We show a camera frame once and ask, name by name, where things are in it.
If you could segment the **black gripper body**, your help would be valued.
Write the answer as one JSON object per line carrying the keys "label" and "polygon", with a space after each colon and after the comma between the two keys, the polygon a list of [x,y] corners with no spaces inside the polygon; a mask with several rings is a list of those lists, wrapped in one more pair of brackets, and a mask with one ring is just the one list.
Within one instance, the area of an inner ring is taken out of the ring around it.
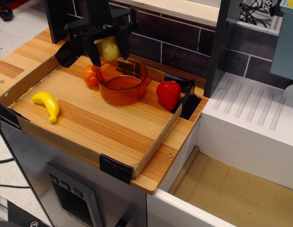
{"label": "black gripper body", "polygon": [[138,29],[137,9],[134,7],[112,9],[107,0],[86,0],[84,3],[86,15],[64,26],[71,46],[83,46],[82,35],[92,36],[96,40],[114,36],[117,41],[119,27],[127,26],[129,34]]}

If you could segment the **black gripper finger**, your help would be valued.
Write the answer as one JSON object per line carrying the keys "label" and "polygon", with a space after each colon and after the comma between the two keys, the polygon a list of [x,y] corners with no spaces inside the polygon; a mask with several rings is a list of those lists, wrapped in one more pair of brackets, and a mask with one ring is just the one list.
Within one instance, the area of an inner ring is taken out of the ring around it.
{"label": "black gripper finger", "polygon": [[83,47],[86,54],[90,58],[91,62],[96,66],[101,66],[101,60],[97,45],[95,44],[95,38],[92,36],[81,36]]}
{"label": "black gripper finger", "polygon": [[127,26],[121,26],[117,30],[117,43],[121,56],[124,59],[129,57],[129,31]]}

